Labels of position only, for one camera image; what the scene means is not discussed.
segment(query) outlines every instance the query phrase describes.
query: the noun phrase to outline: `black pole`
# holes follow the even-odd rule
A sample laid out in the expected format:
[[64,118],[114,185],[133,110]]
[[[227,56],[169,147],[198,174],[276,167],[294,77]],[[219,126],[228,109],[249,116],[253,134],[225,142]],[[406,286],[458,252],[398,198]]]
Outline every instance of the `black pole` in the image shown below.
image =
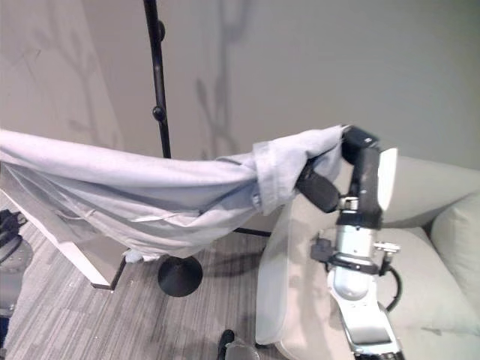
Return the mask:
[[[165,25],[158,19],[157,1],[143,0],[150,37],[151,62],[153,64],[153,80],[157,105],[152,113],[160,127],[160,138],[164,158],[172,158],[170,152],[170,135],[167,121],[167,102],[165,100],[164,62],[162,58],[162,40],[165,38]],[[258,236],[270,236],[270,232],[238,228],[237,233]],[[169,256],[158,271],[158,284],[168,295],[181,297],[195,291],[203,278],[202,266],[194,257],[180,259]]]
[[160,138],[164,158],[171,158],[170,135],[167,121],[167,102],[165,101],[164,62],[162,58],[162,40],[165,38],[165,26],[158,19],[156,0],[143,0],[147,18],[148,36],[150,37],[151,62],[153,63],[153,80],[157,105],[152,113],[160,127]]

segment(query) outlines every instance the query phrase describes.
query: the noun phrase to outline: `light gray sofa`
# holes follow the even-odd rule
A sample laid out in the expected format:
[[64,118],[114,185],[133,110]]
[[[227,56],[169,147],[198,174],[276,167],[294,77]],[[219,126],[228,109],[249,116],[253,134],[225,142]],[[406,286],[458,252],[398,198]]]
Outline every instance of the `light gray sofa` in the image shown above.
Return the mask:
[[[343,193],[350,174],[345,164],[336,181]],[[379,240],[402,247],[393,266],[403,296],[390,318],[407,360],[480,359],[480,193],[463,199],[479,190],[478,171],[399,157]],[[262,255],[256,341],[288,359],[353,359],[323,264],[309,257],[318,232],[335,238],[337,216],[298,195]],[[386,306],[396,289],[391,275],[378,287]]]

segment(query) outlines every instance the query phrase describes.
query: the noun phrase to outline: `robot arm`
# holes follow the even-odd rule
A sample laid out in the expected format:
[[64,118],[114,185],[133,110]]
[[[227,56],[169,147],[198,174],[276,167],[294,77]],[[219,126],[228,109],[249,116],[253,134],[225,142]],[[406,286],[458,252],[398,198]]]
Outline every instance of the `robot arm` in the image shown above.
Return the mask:
[[[342,156],[353,167],[348,194],[313,171],[310,162],[297,188],[324,212],[339,210],[336,248],[319,239],[311,249],[314,260],[331,266],[328,288],[340,308],[346,338],[356,359],[403,359],[386,310],[377,301],[374,275],[390,269],[395,244],[377,242],[382,213],[387,209],[395,177],[396,149],[380,152],[378,139],[357,127],[343,132]],[[374,250],[385,252],[379,267]]]

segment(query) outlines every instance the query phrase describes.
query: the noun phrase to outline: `fabric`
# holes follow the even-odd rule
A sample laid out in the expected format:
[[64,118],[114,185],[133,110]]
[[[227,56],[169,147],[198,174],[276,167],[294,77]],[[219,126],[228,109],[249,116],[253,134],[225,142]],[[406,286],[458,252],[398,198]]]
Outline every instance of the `fabric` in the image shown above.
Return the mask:
[[[378,241],[399,244],[393,259],[403,282],[403,295],[390,313],[395,326],[480,335],[480,320],[421,229],[383,229]],[[397,286],[391,274],[378,278],[378,299],[385,306]]]
[[478,360],[480,337],[427,328],[396,328],[407,360]]
[[101,233],[143,256],[188,257],[290,201],[308,158],[321,155],[315,170],[333,180],[341,134],[340,126],[309,130],[248,154],[182,161],[2,130],[1,188],[60,242]]
[[448,207],[433,222],[432,242],[480,316],[480,192]]

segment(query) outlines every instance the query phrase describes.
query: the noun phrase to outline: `sofa cushion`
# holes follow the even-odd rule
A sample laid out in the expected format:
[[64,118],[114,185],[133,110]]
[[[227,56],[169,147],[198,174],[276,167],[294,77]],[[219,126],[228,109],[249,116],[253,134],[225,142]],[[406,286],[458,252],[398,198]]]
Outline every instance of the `sofa cushion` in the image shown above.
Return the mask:
[[480,192],[442,212],[433,222],[431,238],[480,316]]
[[[401,300],[390,313],[394,326],[480,335],[479,318],[422,229],[383,229],[378,241],[401,246],[392,263],[403,282]],[[391,274],[380,277],[380,303],[388,305],[396,289]]]
[[403,355],[408,360],[478,360],[480,337],[423,328],[396,328]]

